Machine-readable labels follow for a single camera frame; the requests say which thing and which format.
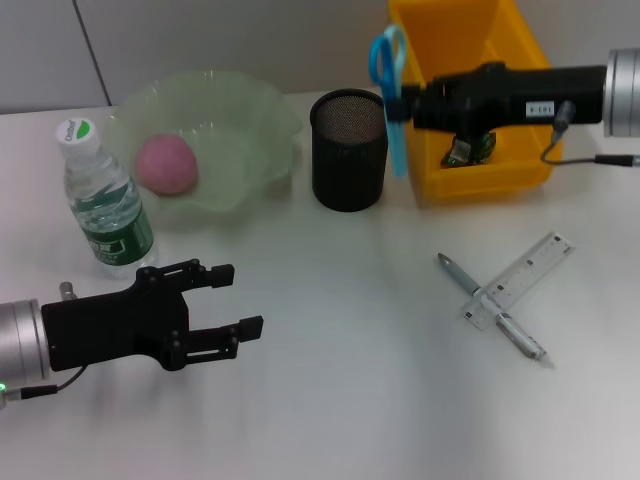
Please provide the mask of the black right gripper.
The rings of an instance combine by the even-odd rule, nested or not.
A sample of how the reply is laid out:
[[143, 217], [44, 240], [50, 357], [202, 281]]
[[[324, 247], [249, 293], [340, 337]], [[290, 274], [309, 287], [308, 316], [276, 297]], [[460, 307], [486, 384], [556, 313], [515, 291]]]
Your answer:
[[603, 119], [604, 65], [514, 70], [502, 62], [434, 78], [423, 88], [403, 83], [387, 101], [387, 120], [420, 130], [479, 137], [502, 127], [597, 124]]

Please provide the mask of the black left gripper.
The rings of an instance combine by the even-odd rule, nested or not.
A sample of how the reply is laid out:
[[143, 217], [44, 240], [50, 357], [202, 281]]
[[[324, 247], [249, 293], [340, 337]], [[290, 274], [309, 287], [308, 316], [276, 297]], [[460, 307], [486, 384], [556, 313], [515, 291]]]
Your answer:
[[183, 293], [223, 288], [235, 268], [206, 268], [198, 259], [137, 272], [127, 289], [41, 307], [51, 369], [70, 370], [143, 355], [163, 369], [235, 359], [241, 343], [261, 338], [264, 319], [254, 316], [217, 328], [189, 331]]

